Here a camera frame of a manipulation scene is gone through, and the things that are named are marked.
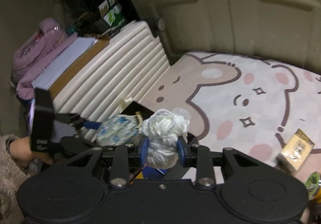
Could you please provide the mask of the person's hand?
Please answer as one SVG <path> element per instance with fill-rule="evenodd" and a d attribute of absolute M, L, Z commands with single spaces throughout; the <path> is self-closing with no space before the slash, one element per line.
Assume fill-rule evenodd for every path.
<path fill-rule="evenodd" d="M 18 138 L 9 145 L 9 153 L 13 160 L 23 168 L 38 159 L 46 164 L 53 164 L 53 159 L 47 153 L 34 152 L 30 149 L 30 138 Z"/>

